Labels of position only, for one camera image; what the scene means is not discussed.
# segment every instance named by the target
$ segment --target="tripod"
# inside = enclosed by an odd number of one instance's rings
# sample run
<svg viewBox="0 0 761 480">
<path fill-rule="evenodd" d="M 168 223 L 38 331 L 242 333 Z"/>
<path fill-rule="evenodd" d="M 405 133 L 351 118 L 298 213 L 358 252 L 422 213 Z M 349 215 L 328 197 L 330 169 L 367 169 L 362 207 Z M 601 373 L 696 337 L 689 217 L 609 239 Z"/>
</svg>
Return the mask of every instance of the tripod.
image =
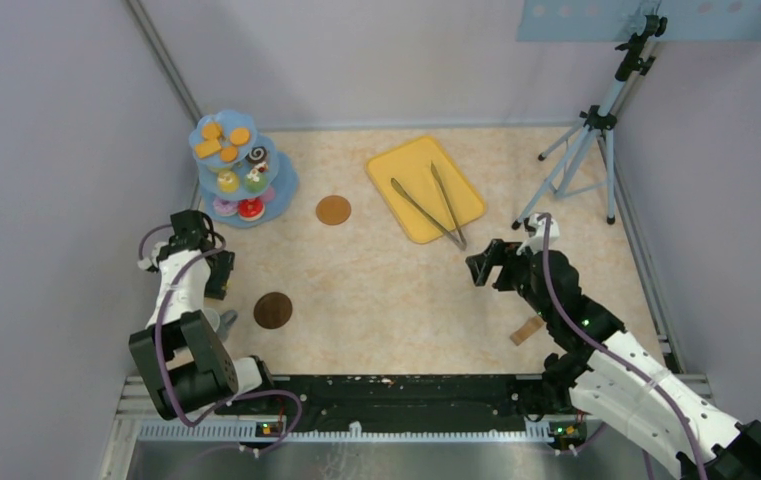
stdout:
<svg viewBox="0 0 761 480">
<path fill-rule="evenodd" d="M 559 162 L 548 174 L 548 177 L 542 182 L 539 190 L 524 207 L 524 211 L 513 222 L 513 230 L 518 230 L 525 218 L 527 218 L 536 206 L 536 202 L 545 194 L 546 191 L 551 190 L 554 192 L 554 196 L 557 198 L 567 198 L 572 195 L 586 192 L 601 186 L 607 186 L 607 223 L 612 225 L 616 222 L 616 199 L 615 199 L 615 165 L 614 165 L 614 147 L 615 138 L 613 128 L 616 126 L 616 116 L 612 113 L 613 107 L 624 96 L 622 92 L 625 89 L 625 85 L 633 72 L 639 72 L 639 75 L 645 75 L 648 70 L 651 69 L 651 65 L 654 63 L 654 57 L 649 56 L 647 60 L 643 60 L 642 52 L 645 50 L 648 39 L 652 36 L 659 37 L 666 31 L 667 24 L 666 17 L 659 17 L 657 15 L 645 15 L 645 28 L 641 33 L 634 33 L 630 36 L 627 43 L 621 44 L 616 47 L 617 51 L 627 51 L 624 60 L 622 60 L 616 71 L 615 81 L 610 85 L 607 94 L 604 96 L 604 100 L 600 105 L 592 105 L 589 107 L 589 112 L 580 112 L 580 119 L 553 145 L 547 148 L 544 152 L 539 154 L 539 161 L 544 161 L 548 155 L 557 149 L 563 142 L 567 141 L 578 130 L 580 134 L 571 142 L 566 149 L 566 153 L 560 159 Z M 604 144 L 604 161 L 607 166 L 607 179 L 601 183 L 591 185 L 589 187 L 580 188 L 571 192 L 568 192 L 568 186 L 574 178 L 577 169 L 580 168 L 580 164 L 583 163 L 583 159 L 586 158 L 586 154 L 589 152 L 589 147 L 592 142 L 597 138 L 603 138 Z M 560 180 L 560 185 L 554 187 L 554 179 L 557 175 L 563 171 L 563 178 Z"/>
</svg>

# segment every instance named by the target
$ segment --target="tongs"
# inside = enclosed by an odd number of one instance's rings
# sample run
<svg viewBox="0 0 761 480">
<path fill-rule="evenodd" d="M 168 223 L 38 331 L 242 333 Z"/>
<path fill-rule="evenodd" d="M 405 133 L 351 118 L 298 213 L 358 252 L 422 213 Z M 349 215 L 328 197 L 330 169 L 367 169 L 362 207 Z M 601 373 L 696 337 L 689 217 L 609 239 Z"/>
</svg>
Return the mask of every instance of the tongs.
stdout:
<svg viewBox="0 0 761 480">
<path fill-rule="evenodd" d="M 445 206 L 448 207 L 448 213 L 451 214 L 451 220 L 454 222 L 454 230 L 456 230 L 459 233 L 459 238 L 457 238 L 456 235 L 448 231 L 447 228 L 445 228 L 441 223 L 439 223 L 438 220 L 433 218 L 432 215 L 427 213 L 427 210 L 424 210 L 424 207 L 418 204 L 418 202 L 415 201 L 415 199 L 410 196 L 409 193 L 404 189 L 404 187 L 398 182 L 397 179 L 392 177 L 392 188 L 395 189 L 396 192 L 398 192 L 398 195 L 404 198 L 407 202 L 409 202 L 410 205 L 415 207 L 418 212 L 424 216 L 424 218 L 427 219 L 434 227 L 438 228 L 440 232 L 442 232 L 442 235 L 448 237 L 452 242 L 454 242 L 454 245 L 459 247 L 460 250 L 465 250 L 465 248 L 468 246 L 468 242 L 465 240 L 465 235 L 462 233 L 462 228 L 459 226 L 459 222 L 457 221 L 457 216 L 454 213 L 454 207 L 451 205 L 451 201 L 448 199 L 448 192 L 445 190 L 445 184 L 442 182 L 442 177 L 439 176 L 439 171 L 436 169 L 436 165 L 433 163 L 430 164 L 430 172 L 433 174 L 433 179 L 436 180 L 436 183 L 439 185 L 439 191 L 442 192 L 442 198 L 445 200 Z"/>
</svg>

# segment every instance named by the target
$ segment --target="floor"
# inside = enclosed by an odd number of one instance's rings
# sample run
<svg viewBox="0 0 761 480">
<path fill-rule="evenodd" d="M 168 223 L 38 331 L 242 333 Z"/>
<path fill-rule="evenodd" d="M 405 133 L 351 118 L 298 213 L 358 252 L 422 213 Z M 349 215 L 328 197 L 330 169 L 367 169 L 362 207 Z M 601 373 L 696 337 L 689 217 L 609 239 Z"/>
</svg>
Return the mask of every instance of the floor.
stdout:
<svg viewBox="0 0 761 480">
<path fill-rule="evenodd" d="M 537 373 L 561 351 L 542 328 L 520 346 L 509 336 L 533 315 L 513 293 L 472 285 L 464 258 L 492 238 L 522 240 L 510 223 L 563 151 L 538 162 L 563 128 L 488 128 L 276 132 L 300 176 L 290 209 L 260 226 L 216 224 L 236 252 L 230 290 L 219 310 L 239 321 L 225 345 L 234 358 L 258 355 L 274 374 Z M 488 205 L 465 227 L 468 250 L 439 239 L 417 245 L 397 224 L 364 170 L 367 160 L 420 135 L 432 135 Z M 596 148 L 573 186 L 603 179 Z M 350 219 L 324 225 L 319 200 L 341 195 Z M 662 354 L 620 219 L 609 226 L 605 191 L 565 200 L 546 195 L 538 211 L 559 222 L 563 251 L 592 298 L 618 316 L 657 359 Z M 291 320 L 265 330 L 253 320 L 257 299 L 288 295 Z"/>
</svg>

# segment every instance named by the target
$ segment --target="yellow tray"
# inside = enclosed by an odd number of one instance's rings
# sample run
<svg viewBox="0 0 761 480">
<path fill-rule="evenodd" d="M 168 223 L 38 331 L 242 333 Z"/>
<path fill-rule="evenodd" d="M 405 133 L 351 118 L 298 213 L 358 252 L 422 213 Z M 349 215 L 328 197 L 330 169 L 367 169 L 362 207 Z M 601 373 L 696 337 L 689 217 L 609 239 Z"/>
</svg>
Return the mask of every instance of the yellow tray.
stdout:
<svg viewBox="0 0 761 480">
<path fill-rule="evenodd" d="M 427 243 L 442 236 L 436 227 L 424 218 L 412 205 L 392 188 L 392 177 L 418 202 L 427 213 L 450 231 L 454 230 L 439 185 L 430 173 L 430 163 L 436 165 L 439 176 L 448 192 L 448 200 L 460 226 L 478 219 L 486 212 L 486 203 L 477 190 L 471 186 L 459 167 L 445 153 L 433 137 L 416 138 L 400 147 L 380 154 L 365 164 L 365 170 L 386 205 L 395 214 L 398 223 L 407 236 L 415 243 Z"/>
</svg>

